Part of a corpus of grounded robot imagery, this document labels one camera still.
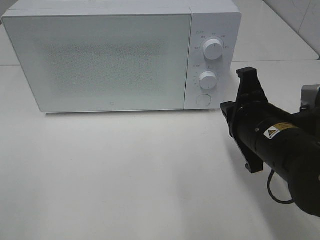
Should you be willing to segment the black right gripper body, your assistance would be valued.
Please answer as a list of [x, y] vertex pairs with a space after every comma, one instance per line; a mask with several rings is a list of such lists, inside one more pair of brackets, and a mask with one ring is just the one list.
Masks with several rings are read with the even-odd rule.
[[267, 129], [290, 120], [290, 114], [268, 102], [261, 86], [240, 86], [236, 101], [229, 102], [229, 131], [246, 160], [260, 160], [256, 142]]

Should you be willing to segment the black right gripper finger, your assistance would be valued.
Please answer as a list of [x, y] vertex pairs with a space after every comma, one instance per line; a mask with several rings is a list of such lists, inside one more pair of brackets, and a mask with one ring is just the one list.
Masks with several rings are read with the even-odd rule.
[[234, 128], [243, 108], [247, 108], [254, 102], [262, 101], [262, 86], [260, 84], [257, 69], [245, 67], [236, 70], [239, 77], [239, 87], [235, 102], [227, 101], [220, 104], [220, 109], [225, 117], [229, 130]]
[[263, 170], [263, 160], [260, 159], [251, 149], [249, 149], [242, 141], [237, 143], [240, 151], [242, 152], [246, 164], [246, 169], [251, 173], [258, 173]]

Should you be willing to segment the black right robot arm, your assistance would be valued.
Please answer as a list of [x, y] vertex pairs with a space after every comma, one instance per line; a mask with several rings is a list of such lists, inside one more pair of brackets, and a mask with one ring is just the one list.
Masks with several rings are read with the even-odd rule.
[[288, 184], [291, 199], [303, 212], [320, 214], [320, 87], [304, 85], [300, 110], [290, 114], [271, 104], [255, 68], [236, 71], [240, 83], [235, 101], [220, 105], [229, 134], [250, 173], [268, 165]]

